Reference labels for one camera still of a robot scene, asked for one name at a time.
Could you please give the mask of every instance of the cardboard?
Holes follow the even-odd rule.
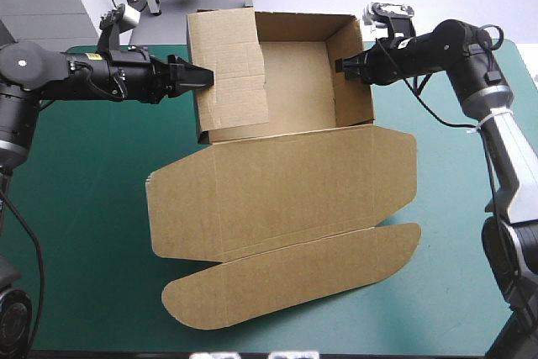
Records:
[[[416,143],[371,124],[218,143],[146,190],[158,256],[233,261],[377,225],[416,194]]]
[[[170,314],[231,326],[402,267],[419,226],[375,226],[416,194],[416,142],[373,125],[370,88],[335,72],[361,50],[356,19],[242,8],[191,14],[188,33],[215,71],[195,97],[213,144],[148,178],[151,242],[220,264],[170,282]]]
[[[214,86],[196,93],[200,140],[214,143],[373,121],[370,87],[346,81],[334,69],[336,59],[362,50],[354,16],[241,8],[187,18],[193,63],[216,69]],[[265,73],[251,65],[265,67]],[[252,98],[252,92],[266,103]]]
[[[292,245],[170,282],[162,302],[185,325],[223,328],[379,282],[409,260],[419,238],[417,224],[395,224]]]

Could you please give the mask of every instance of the green table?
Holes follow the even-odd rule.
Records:
[[[186,57],[184,45],[150,50]],[[534,84],[514,44],[507,41],[497,55],[516,94],[516,117],[538,145]],[[58,102],[48,108],[11,193],[45,252],[48,288],[35,347],[483,353],[509,311],[480,243],[490,198],[480,139],[441,127],[402,83],[375,87],[374,97],[377,124],[418,141],[417,198],[386,221],[422,225],[412,261],[376,285],[216,331],[189,329],[161,305],[169,281],[209,264],[155,256],[145,202],[150,172],[202,148],[192,94],[157,106]],[[442,117],[464,119],[444,75],[432,78],[424,99]],[[18,285],[36,296],[32,245],[11,216],[0,246],[24,273]]]

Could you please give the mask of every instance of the white cabinet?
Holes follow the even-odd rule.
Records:
[[[66,50],[96,45],[101,15],[112,7],[111,0],[0,0],[0,18],[16,40]],[[121,35],[123,45],[129,43],[130,35],[130,31]]]

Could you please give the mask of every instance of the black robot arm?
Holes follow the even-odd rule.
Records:
[[[446,72],[463,113],[478,121],[483,138],[493,191],[486,207],[493,215],[483,227],[483,247],[498,287],[514,311],[486,358],[537,359],[538,157],[514,120],[510,109],[514,94],[493,56],[503,42],[503,32],[496,26],[478,28],[446,20],[431,33],[415,36],[412,16],[407,6],[374,3],[367,17],[387,26],[388,37],[337,61],[336,70],[347,79],[381,86],[409,78],[416,83],[418,76]],[[486,31],[489,27],[499,32],[496,44]],[[422,86],[410,88],[420,100]]]
[[[138,23],[138,12],[120,5],[103,17],[93,53],[44,50],[15,41],[0,21],[0,231],[9,208],[34,242],[40,267],[40,298],[30,331],[32,305],[12,283],[20,275],[0,256],[0,359],[25,358],[37,331],[44,296],[44,267],[39,241],[9,201],[13,170],[28,157],[43,100],[138,100],[159,103],[165,96],[210,87],[212,71],[169,55],[161,61],[145,47],[119,47],[119,34]]]

